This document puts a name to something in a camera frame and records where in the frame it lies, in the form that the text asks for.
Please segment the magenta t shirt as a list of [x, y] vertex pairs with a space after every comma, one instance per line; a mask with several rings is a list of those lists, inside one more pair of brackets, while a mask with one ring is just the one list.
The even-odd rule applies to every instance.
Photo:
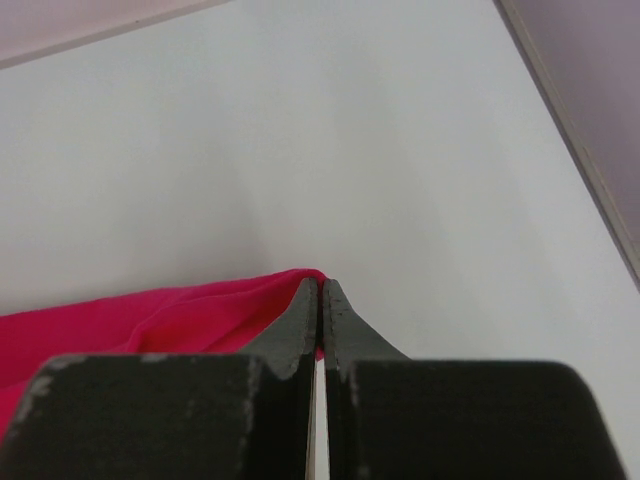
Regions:
[[289, 306], [315, 269], [171, 287], [1, 318], [1, 428], [11, 422], [40, 366], [64, 354], [229, 353], [246, 346]]

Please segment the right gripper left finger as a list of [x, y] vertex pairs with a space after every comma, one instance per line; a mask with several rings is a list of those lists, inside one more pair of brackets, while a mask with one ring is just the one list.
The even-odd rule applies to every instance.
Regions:
[[233, 354], [65, 355], [32, 378], [5, 479], [310, 479], [318, 283]]

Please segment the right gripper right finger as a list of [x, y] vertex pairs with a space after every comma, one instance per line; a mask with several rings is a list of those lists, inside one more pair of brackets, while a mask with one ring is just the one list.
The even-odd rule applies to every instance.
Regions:
[[334, 479], [622, 479], [594, 396], [549, 361], [412, 359], [324, 283]]

